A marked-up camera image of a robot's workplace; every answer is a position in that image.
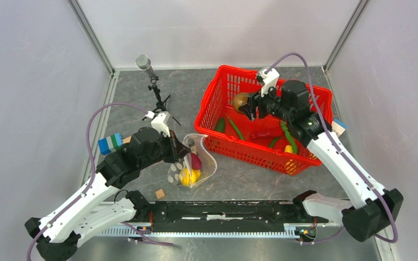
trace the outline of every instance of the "red vegetable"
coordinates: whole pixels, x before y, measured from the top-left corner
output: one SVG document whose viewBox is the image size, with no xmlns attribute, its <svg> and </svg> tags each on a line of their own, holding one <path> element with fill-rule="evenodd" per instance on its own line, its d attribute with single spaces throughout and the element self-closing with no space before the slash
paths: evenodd
<svg viewBox="0 0 418 261">
<path fill-rule="evenodd" d="M 281 127 L 275 127 L 268 130 L 264 130 L 261 132 L 255 132 L 249 134 L 249 139 L 255 140 L 255 139 L 263 139 L 263 138 L 276 138 L 280 137 L 284 134 Z"/>
<path fill-rule="evenodd" d="M 202 167 L 201 160 L 193 152 L 191 153 L 191 155 L 192 155 L 192 169 L 194 169 L 194 170 L 201 170 L 201 167 Z"/>
</svg>

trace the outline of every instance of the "clear plastic bag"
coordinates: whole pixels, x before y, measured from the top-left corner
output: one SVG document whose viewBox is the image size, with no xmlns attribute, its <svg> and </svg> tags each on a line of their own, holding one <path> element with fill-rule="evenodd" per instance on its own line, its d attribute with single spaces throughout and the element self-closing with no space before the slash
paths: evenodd
<svg viewBox="0 0 418 261">
<path fill-rule="evenodd" d="M 188 134 L 183 138 L 182 143 L 192 152 L 170 166 L 169 182 L 196 188 L 216 172 L 217 162 L 204 148 L 203 141 L 206 137 L 208 136 L 202 134 Z"/>
</svg>

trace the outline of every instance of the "red basket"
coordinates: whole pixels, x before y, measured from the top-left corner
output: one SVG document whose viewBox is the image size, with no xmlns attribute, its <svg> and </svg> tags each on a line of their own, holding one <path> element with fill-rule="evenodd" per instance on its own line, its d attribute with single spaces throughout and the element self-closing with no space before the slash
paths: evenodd
<svg viewBox="0 0 418 261">
<path fill-rule="evenodd" d="M 265 129 L 280 126 L 280 121 L 272 116 L 264 119 L 250 121 L 246 116 L 233 110 L 233 97 L 239 92 L 255 92 L 261 85 L 256 81 L 257 72 L 239 69 L 227 65 L 219 67 L 216 76 L 209 83 L 201 101 L 201 110 L 195 121 L 197 132 L 207 134 L 206 147 L 213 152 L 246 161 L 284 174 L 295 176 L 309 166 L 319 166 L 321 162 L 309 150 L 304 148 L 298 141 L 298 153 L 285 153 L 284 148 L 288 144 L 285 138 L 280 139 L 274 146 L 269 148 L 271 139 L 258 139 L 256 143 L 249 140 L 240 140 L 230 123 L 226 121 L 225 134 L 214 131 L 220 117 L 227 114 L 239 128 L 245 139 L 251 132 L 259 132 Z M 285 82 L 278 80 L 278 95 L 280 87 Z M 333 118 L 331 103 L 333 94 L 330 90 L 313 86 L 318 105 L 323 112 L 324 118 L 330 122 Z M 311 99 L 311 109 L 315 110 Z"/>
</svg>

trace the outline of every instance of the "brown round object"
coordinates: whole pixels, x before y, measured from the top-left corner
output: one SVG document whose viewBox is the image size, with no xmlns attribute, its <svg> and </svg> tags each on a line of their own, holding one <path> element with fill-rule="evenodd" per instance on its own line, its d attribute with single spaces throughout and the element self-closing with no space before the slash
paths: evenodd
<svg viewBox="0 0 418 261">
<path fill-rule="evenodd" d="M 248 93 L 247 92 L 240 92 L 233 98 L 233 109 L 239 113 L 243 114 L 242 111 L 239 110 L 239 108 L 243 105 L 248 103 Z"/>
</svg>

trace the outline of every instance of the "black tripod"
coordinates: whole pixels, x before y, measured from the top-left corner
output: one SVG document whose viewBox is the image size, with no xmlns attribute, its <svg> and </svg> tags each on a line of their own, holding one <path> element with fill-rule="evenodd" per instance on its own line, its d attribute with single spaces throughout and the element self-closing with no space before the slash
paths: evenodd
<svg viewBox="0 0 418 261">
<path fill-rule="evenodd" d="M 168 95 L 166 97 L 166 99 L 164 99 L 164 101 L 161 100 L 161 95 L 159 94 L 161 92 L 161 90 L 158 88 L 158 85 L 156 85 L 156 82 L 159 80 L 159 78 L 157 76 L 151 77 L 150 78 L 150 83 L 151 86 L 148 85 L 148 90 L 153 90 L 153 92 L 155 93 L 156 99 L 158 100 L 158 102 L 156 103 L 156 108 L 154 110 L 152 110 L 152 112 L 154 113 L 159 113 L 162 111 L 167 111 L 166 109 L 166 104 L 167 104 L 167 100 L 170 98 L 170 95 Z M 174 119 L 175 122 L 177 122 L 179 125 L 180 122 L 178 120 L 176 120 L 172 115 L 171 115 L 172 119 Z"/>
</svg>

